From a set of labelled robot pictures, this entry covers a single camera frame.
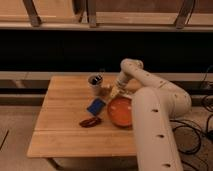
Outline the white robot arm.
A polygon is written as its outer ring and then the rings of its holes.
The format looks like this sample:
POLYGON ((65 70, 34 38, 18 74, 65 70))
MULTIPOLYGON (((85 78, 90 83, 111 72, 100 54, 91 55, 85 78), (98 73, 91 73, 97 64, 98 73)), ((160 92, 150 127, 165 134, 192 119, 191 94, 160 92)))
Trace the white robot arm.
POLYGON ((139 171, 184 171, 171 118, 188 113, 190 95, 176 84, 144 70, 143 62, 123 59, 115 85, 124 89, 131 79, 142 84, 132 95, 131 111, 139 171))

